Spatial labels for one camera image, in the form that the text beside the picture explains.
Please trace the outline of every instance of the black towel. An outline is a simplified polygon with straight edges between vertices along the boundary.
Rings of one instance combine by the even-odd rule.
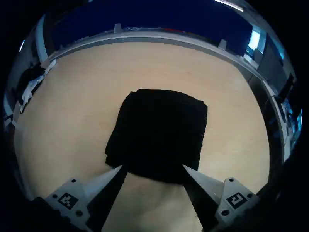
[[[186,94],[139,89],[121,105],[106,163],[158,181],[182,183],[182,164],[197,170],[207,106]]]

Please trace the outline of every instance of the ceiling light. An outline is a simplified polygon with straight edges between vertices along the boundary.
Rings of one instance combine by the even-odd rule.
[[[20,48],[19,48],[19,52],[22,50],[22,46],[24,45],[24,42],[25,42],[25,41],[22,42],[22,45],[21,45]]]
[[[244,12],[244,9],[243,9],[242,7],[239,7],[239,6],[237,6],[237,5],[233,4],[233,3],[230,3],[230,2],[228,2],[228,1],[225,1],[225,0],[215,0],[215,1],[216,1],[216,2],[220,2],[220,3],[223,3],[223,4],[228,5],[228,6],[230,6],[230,7],[233,7],[233,8],[235,8],[236,10],[239,10],[239,11],[241,11],[241,12]]]

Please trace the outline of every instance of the wooden table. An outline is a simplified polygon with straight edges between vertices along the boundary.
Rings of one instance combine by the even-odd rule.
[[[110,170],[105,146],[119,108],[138,89],[186,93],[208,105],[199,171],[253,192],[269,150],[256,99],[239,70],[200,51],[160,43],[96,46],[57,61],[18,118],[15,149],[29,191],[46,197],[71,177]],[[184,188],[128,174],[104,231],[201,231]]]

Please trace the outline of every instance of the desk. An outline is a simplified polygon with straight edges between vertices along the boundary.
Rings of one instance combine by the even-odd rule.
[[[256,193],[269,170],[268,139],[256,99],[237,68],[217,57],[160,43],[117,43],[57,60],[19,116],[15,150],[33,196],[67,179],[110,170],[105,146],[119,108],[138,89],[186,93],[208,105],[199,171],[233,176]],[[201,231],[182,186],[128,174],[105,231]]]

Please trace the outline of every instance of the white cloth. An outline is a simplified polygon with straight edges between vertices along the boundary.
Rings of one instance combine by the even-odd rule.
[[[51,62],[51,64],[47,67],[47,69],[45,70],[44,74],[39,76],[38,78],[32,80],[32,81],[29,81],[24,93],[22,94],[22,100],[24,101],[23,102],[23,105],[20,105],[20,112],[22,113],[25,105],[28,103],[29,99],[32,98],[32,90],[35,88],[35,86],[40,83],[42,80],[44,80],[44,78],[46,77],[46,75],[48,74],[48,72],[55,66],[55,64],[57,63],[57,60],[53,60]]]

